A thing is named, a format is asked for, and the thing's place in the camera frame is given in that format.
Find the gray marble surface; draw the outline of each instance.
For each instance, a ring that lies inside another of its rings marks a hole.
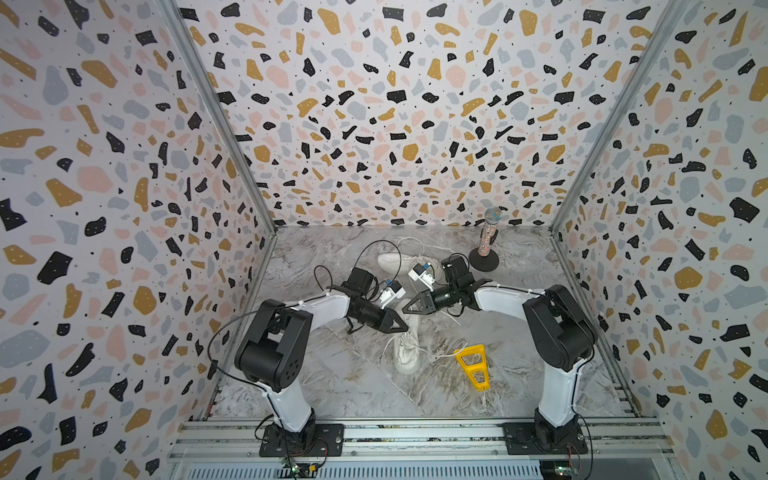
[[[315,265],[327,266],[333,280],[341,283],[360,251],[373,240],[397,243],[403,237],[417,237],[426,245],[447,249],[425,248],[425,255],[441,260],[452,251],[469,253],[479,234],[479,228],[283,228],[256,305],[267,298],[288,303],[318,293]],[[501,230],[493,249],[501,260],[498,269],[490,273],[473,270],[475,278],[530,288],[568,285],[543,230]],[[386,274],[377,266],[376,258],[392,250],[387,243],[377,243],[366,251],[359,265],[383,278]],[[422,245],[403,240],[400,250],[418,255]],[[408,279],[406,273],[411,267],[403,266],[399,276],[406,296],[423,290]],[[323,286],[329,284],[323,271],[318,271],[318,277]],[[532,416],[544,382],[544,361],[536,353],[525,320],[469,309],[457,320],[460,325],[442,313],[421,317],[419,344],[435,354],[451,353],[465,343],[485,344],[490,390],[477,392],[454,358],[435,359],[426,353],[421,353],[416,374],[402,375],[393,364],[394,342],[382,354],[388,335],[369,327],[349,335],[346,321],[339,319],[314,330],[310,337],[299,379],[307,401],[320,417]],[[592,417],[630,416],[624,413],[599,352],[589,370],[583,375],[578,411]],[[230,372],[239,373],[234,368]],[[220,385],[211,415],[264,417],[268,404],[254,390],[227,379]]]

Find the patterned wall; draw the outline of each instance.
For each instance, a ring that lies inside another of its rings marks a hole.
[[[559,233],[688,478],[766,477],[766,8],[691,2]]]
[[[158,478],[262,228],[154,5],[0,14],[0,477]]]
[[[555,215],[665,0],[181,0],[278,224]]]

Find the microphone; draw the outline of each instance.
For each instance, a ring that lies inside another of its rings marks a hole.
[[[491,250],[491,245],[496,239],[496,224],[502,218],[502,210],[499,207],[491,207],[485,211],[485,225],[480,233],[480,245],[469,253],[469,263],[481,272],[496,270],[498,266],[498,254]]]

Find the vent grille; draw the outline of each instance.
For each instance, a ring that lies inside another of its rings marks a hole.
[[[487,478],[493,480],[540,480],[538,461],[506,460],[476,462],[339,462],[326,464],[315,478]],[[192,464],[187,480],[251,480],[253,478],[291,478],[278,464]]]

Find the yellow plastic object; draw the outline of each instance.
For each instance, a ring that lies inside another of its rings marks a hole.
[[[461,351],[460,354],[456,356],[456,361],[458,364],[462,367],[462,370],[464,370],[464,373],[467,374],[467,377],[469,377],[469,381],[472,382],[472,385],[477,389],[478,392],[482,392],[484,390],[488,390],[491,388],[491,380],[488,377],[488,360],[485,358],[485,345],[474,345],[474,346],[468,346],[464,348],[463,350],[457,349],[454,351],[454,353],[458,353]],[[467,365],[467,363],[464,361],[464,357],[474,355],[474,354],[480,355],[480,363],[473,363],[472,365]],[[478,382],[475,378],[475,373],[482,373],[483,375],[483,381]]]

